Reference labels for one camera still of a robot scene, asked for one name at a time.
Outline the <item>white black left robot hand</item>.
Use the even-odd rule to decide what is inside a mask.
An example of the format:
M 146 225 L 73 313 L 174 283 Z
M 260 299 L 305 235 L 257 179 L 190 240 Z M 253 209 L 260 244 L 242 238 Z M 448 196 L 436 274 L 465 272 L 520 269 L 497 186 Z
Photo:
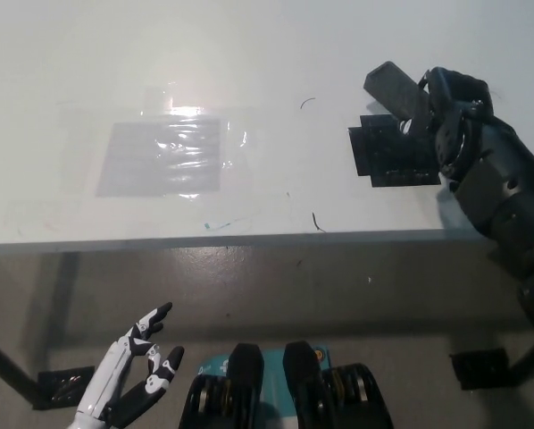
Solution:
M 163 329 L 163 319 L 171 309 L 172 303 L 167 302 L 151 310 L 112 343 L 80 399 L 71 428 L 126 428 L 163 397 L 185 349 L 177 346 L 164 357 L 150 338 Z M 124 393 L 124 383 L 137 357 L 147 358 L 146 379 Z

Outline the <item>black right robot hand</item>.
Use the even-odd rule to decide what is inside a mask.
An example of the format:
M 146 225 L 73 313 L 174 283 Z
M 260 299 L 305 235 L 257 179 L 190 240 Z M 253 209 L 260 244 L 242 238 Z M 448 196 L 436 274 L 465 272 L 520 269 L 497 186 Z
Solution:
M 476 119 L 494 115 L 493 101 L 484 80 L 438 66 L 426 71 L 418 86 L 427 89 L 429 109 L 436 120 L 443 122 L 454 111 Z

